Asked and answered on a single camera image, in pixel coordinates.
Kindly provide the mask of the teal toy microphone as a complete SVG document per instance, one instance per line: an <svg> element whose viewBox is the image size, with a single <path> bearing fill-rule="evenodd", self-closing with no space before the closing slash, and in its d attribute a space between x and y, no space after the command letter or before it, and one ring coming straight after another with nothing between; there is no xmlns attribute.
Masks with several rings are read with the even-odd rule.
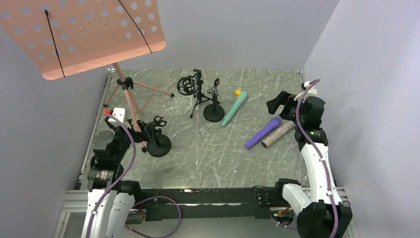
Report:
<svg viewBox="0 0 420 238"><path fill-rule="evenodd" d="M224 116L224 118L221 121L221 126L225 127L233 118L233 116L237 113L241 105L246 101L248 98L248 93L245 91L242 91L242 93L236 97L235 102L233 103L232 107L229 109L227 114Z"/></svg>

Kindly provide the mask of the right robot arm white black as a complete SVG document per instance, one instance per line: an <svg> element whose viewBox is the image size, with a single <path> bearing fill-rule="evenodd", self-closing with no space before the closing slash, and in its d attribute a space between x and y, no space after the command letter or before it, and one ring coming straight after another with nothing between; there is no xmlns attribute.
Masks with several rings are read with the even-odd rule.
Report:
<svg viewBox="0 0 420 238"><path fill-rule="evenodd" d="M341 238L353 217L345 206L335 186L329 166L328 140L321 128L324 100L309 96L302 103L295 95L281 91L266 103L268 112L274 114L283 106L281 119L295 125L295 141L308 171L310 195L291 179L280 179L282 198L295 213L297 232L302 238Z"/></svg>

